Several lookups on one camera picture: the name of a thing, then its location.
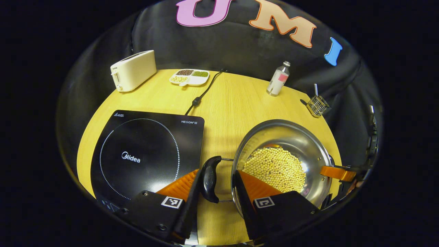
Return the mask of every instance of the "dotted circle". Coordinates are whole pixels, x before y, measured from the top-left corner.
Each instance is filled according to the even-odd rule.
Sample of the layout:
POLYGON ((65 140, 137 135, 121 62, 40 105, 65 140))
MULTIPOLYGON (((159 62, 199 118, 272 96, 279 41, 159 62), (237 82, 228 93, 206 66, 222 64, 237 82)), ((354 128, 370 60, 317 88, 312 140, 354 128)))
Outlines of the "dotted circle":
POLYGON ((112 189, 113 189, 116 193, 118 193, 120 196, 122 196, 123 198, 126 198, 126 199, 128 199, 128 200, 131 200, 131 199, 128 198, 128 197, 126 197, 126 196, 124 196, 124 195, 122 195, 121 193, 119 193, 119 192, 118 192, 116 189, 114 189, 113 186, 111 186, 110 183, 108 182, 107 178, 106 178, 105 175, 104 175, 104 171, 102 170, 101 157, 102 157, 102 150, 104 149, 105 142, 106 142, 107 139, 110 137, 110 135, 111 135, 111 134, 112 134, 117 128, 119 128, 120 126, 122 126, 122 125, 124 125, 124 124, 126 124, 126 123, 128 123, 128 122, 134 121, 134 120, 150 120, 150 121, 156 122, 156 123, 162 125, 162 126, 163 126, 163 127, 169 132, 169 134, 171 134, 171 137, 172 137, 172 139, 174 140, 174 143, 175 143, 175 147, 177 148, 177 158, 178 158, 178 161, 177 161, 177 172, 175 173, 174 181, 177 180, 178 171, 179 171, 179 169, 180 169, 180 152, 179 152, 179 150, 178 150, 177 141, 175 140, 174 135, 171 133, 171 131, 170 131, 165 125, 163 125, 162 123, 160 123, 160 122, 158 122, 158 121, 156 121, 156 120, 149 119, 149 118, 136 118, 136 119, 132 119, 132 120, 130 120, 130 121, 126 121, 126 122, 124 122, 123 124, 117 126, 114 130, 112 130, 112 131, 108 134, 108 136, 107 136, 107 137, 105 138, 105 140, 104 140, 104 143, 102 143, 101 152, 99 153, 99 166, 101 167, 101 173, 102 173, 102 176, 104 177, 104 179, 105 179, 105 181, 107 182, 108 186, 110 186, 110 188, 112 188, 112 189))

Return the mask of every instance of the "white toaster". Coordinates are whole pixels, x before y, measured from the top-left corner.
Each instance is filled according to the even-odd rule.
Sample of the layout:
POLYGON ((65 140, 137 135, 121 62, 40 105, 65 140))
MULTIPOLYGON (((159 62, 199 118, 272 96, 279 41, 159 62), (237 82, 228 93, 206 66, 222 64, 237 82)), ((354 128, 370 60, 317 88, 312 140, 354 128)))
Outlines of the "white toaster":
POLYGON ((131 55, 111 65, 110 69, 117 91, 132 91, 157 72, 154 50, 131 55))

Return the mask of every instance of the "plastic bottle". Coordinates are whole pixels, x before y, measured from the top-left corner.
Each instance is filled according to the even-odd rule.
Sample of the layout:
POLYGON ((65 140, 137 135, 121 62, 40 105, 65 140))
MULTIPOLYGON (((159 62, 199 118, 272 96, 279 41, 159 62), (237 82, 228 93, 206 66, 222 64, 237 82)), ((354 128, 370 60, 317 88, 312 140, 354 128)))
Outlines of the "plastic bottle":
POLYGON ((281 67, 276 69, 267 87, 267 93, 269 95, 276 97, 279 94, 290 75, 288 67, 290 67, 290 62, 285 61, 281 67))

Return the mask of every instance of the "midea logo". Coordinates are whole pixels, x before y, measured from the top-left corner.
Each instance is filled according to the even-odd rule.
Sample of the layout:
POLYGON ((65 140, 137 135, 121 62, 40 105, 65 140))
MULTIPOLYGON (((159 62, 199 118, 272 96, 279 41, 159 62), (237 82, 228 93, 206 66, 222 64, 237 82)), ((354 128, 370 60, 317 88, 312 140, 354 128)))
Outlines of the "midea logo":
POLYGON ((127 151, 124 151, 122 153, 122 159, 124 159, 124 160, 131 160, 131 161, 140 163, 140 159, 138 159, 138 158, 136 158, 134 156, 129 155, 127 151))

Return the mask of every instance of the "pink letter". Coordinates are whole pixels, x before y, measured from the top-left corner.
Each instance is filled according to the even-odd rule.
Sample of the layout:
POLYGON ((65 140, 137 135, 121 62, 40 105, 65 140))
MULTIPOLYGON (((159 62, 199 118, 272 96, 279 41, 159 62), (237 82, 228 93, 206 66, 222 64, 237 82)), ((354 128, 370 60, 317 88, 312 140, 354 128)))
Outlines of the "pink letter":
POLYGON ((229 11, 230 2, 233 0, 215 0, 213 13, 207 17, 196 17, 195 6, 202 0, 184 0, 176 5, 177 22, 183 26, 209 26, 222 22, 229 11))
POLYGON ((286 34, 296 28, 296 31, 290 34, 290 38, 307 48, 313 47, 311 38, 313 37, 313 30, 316 28, 316 25, 300 16, 289 19, 281 7, 274 3, 265 0, 256 0, 256 2, 260 4, 259 13, 256 20, 248 22, 250 25, 271 31, 274 29, 270 24, 271 18, 273 18, 280 34, 286 34))

